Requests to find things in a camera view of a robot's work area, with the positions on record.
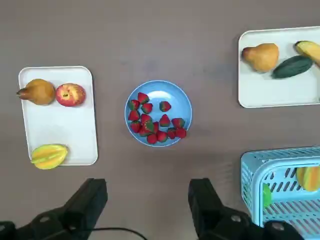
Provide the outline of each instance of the cucumber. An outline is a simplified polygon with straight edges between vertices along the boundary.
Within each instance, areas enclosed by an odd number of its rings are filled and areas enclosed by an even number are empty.
[[[283,61],[273,72],[274,79],[290,78],[309,70],[314,62],[306,56],[293,56]]]

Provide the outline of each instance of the plastic basket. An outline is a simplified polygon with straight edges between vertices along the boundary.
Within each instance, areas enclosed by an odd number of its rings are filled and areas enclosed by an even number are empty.
[[[296,170],[320,165],[320,147],[252,151],[241,158],[241,195],[252,221],[263,226],[269,220],[286,221],[305,239],[320,239],[320,191],[305,191]],[[263,207],[263,184],[272,203]]]

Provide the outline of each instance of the white tray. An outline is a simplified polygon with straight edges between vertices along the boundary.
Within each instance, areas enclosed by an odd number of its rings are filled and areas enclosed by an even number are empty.
[[[43,144],[63,144],[69,153],[62,165],[91,165],[98,158],[93,80],[83,66],[26,67],[19,73],[19,87],[33,79],[44,79],[55,88],[65,83],[81,85],[86,93],[83,104],[65,107],[56,100],[39,106],[22,100],[29,158]]]
[[[245,47],[274,43],[279,48],[278,64],[298,55],[294,44],[320,44],[320,26],[247,31],[238,43],[238,100],[244,108],[264,108],[320,104],[320,67],[287,78],[272,79],[271,72],[257,73],[241,59]]]

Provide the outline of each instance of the apple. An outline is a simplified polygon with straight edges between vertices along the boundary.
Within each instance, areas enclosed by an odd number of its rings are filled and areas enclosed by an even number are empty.
[[[78,84],[65,83],[55,90],[55,98],[62,106],[74,107],[85,101],[86,91]]]

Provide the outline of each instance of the round plate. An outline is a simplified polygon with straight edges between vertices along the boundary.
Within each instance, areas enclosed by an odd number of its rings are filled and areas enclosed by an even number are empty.
[[[152,118],[153,122],[159,122],[162,115],[167,114],[170,120],[174,118],[183,118],[184,128],[188,130],[192,121],[192,106],[185,92],[180,87],[169,81],[147,81],[133,90],[133,92],[128,97],[124,107],[125,124],[132,136],[140,143],[151,147],[166,147],[178,142],[180,138],[176,137],[175,139],[168,138],[165,142],[158,141],[156,144],[149,144],[146,137],[142,137],[139,135],[139,133],[134,133],[131,130],[131,121],[128,120],[128,116],[131,110],[128,106],[128,102],[130,100],[138,100],[139,92],[147,94],[149,97],[149,103],[153,104],[152,112],[148,114]],[[160,110],[159,104],[162,101],[167,101],[170,103],[171,109],[169,111],[162,112]],[[141,110],[141,106],[139,106],[138,111],[140,115],[144,113]],[[169,127],[162,127],[159,125],[160,131],[167,132],[168,128],[173,128],[172,123],[170,123]]]

